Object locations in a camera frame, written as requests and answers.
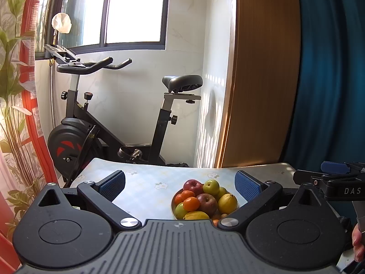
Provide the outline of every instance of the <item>bike seat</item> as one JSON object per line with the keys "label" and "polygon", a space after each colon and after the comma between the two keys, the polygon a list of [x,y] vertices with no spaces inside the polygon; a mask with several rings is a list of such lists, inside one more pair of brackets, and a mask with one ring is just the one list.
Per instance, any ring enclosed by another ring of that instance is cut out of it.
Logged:
{"label": "bike seat", "polygon": [[203,85],[200,75],[165,76],[162,83],[170,92],[182,93],[197,89]]}

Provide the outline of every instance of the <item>exercise bike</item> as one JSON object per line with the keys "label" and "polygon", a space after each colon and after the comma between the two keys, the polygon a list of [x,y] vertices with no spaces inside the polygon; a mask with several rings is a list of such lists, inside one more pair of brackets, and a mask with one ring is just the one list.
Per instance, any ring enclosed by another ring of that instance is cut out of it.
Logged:
{"label": "exercise bike", "polygon": [[201,87],[203,85],[201,76],[163,77],[162,82],[169,92],[164,94],[152,144],[125,144],[88,112],[88,102],[93,94],[85,92],[86,102],[82,106],[77,102],[77,89],[80,75],[91,74],[100,69],[122,69],[131,64],[132,60],[112,65],[113,58],[108,57],[98,63],[82,63],[75,53],[63,46],[45,45],[45,49],[59,64],[58,72],[71,74],[70,89],[61,94],[61,99],[67,101],[65,118],[51,131],[47,143],[54,166],[63,176],[66,187],[71,185],[93,158],[122,163],[188,166],[185,163],[166,165],[160,151],[168,122],[171,121],[172,124],[177,122],[176,115],[170,116],[173,101],[180,99],[194,104],[195,100],[200,100],[200,96],[182,92]]}

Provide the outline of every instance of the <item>bike handlebar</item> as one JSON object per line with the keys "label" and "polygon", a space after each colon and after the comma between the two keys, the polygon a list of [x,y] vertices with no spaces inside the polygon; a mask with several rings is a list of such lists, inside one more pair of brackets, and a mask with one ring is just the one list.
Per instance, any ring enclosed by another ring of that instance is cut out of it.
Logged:
{"label": "bike handlebar", "polygon": [[79,75],[86,75],[94,73],[101,68],[111,64],[113,62],[113,58],[110,56],[101,60],[97,63],[92,63],[90,67],[85,67],[83,63],[80,64],[61,64],[57,66],[57,71],[60,73],[69,73],[69,74],[79,74]]}
{"label": "bike handlebar", "polygon": [[125,66],[127,66],[127,65],[129,65],[131,63],[132,63],[132,59],[127,59],[123,63],[121,63],[120,65],[107,65],[104,68],[105,69],[118,70],[118,69],[124,68]]}
{"label": "bike handlebar", "polygon": [[57,66],[57,71],[60,73],[69,73],[69,74],[79,74],[86,75],[94,73],[102,68],[118,70],[124,68],[125,66],[132,63],[131,59],[128,59],[121,63],[120,65],[111,65],[113,62],[112,57],[107,57],[100,62],[87,62],[87,63],[78,63],[78,64],[61,64]]}

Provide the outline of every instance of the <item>green apple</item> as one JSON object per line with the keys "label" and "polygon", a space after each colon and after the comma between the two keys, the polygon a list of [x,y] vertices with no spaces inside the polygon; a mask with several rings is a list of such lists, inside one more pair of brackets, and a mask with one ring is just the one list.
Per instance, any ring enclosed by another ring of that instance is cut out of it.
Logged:
{"label": "green apple", "polygon": [[218,193],[218,195],[216,195],[215,196],[215,199],[217,200],[217,201],[219,201],[219,199],[220,198],[222,198],[222,196],[223,195],[225,195],[225,194],[227,194],[228,192],[227,192],[227,190],[223,187],[223,186],[221,186],[220,188],[219,188],[219,193]]}
{"label": "green apple", "polygon": [[218,181],[212,179],[205,182],[203,186],[204,193],[215,196],[219,193]]}
{"label": "green apple", "polygon": [[175,208],[175,216],[177,219],[183,219],[184,216],[188,213],[183,207],[183,203],[180,203]]}

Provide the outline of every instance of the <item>human hand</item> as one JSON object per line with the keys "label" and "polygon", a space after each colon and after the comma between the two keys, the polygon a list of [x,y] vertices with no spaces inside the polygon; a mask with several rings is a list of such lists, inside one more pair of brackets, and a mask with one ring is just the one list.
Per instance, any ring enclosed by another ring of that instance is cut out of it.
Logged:
{"label": "human hand", "polygon": [[354,259],[356,262],[361,262],[364,259],[365,247],[361,240],[361,232],[359,226],[356,225],[352,231],[352,245],[354,246]]}

